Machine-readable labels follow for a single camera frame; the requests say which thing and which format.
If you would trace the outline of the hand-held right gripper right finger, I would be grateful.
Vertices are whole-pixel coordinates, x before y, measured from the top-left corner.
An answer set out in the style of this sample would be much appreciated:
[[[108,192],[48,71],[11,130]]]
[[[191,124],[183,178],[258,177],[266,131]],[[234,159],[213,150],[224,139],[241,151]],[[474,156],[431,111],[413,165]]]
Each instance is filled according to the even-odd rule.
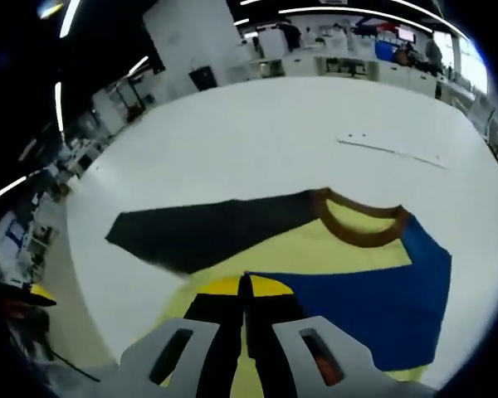
[[[263,395],[297,397],[289,362],[273,328],[306,318],[294,291],[278,280],[247,275],[245,316],[248,356],[255,362]]]

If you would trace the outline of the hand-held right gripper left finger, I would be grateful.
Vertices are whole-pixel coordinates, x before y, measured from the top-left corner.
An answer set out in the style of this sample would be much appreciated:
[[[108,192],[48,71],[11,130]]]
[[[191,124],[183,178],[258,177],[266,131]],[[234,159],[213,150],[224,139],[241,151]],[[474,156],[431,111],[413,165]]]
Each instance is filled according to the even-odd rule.
[[[121,357],[119,397],[229,397],[242,348],[238,276],[198,288],[181,318],[169,319]]]

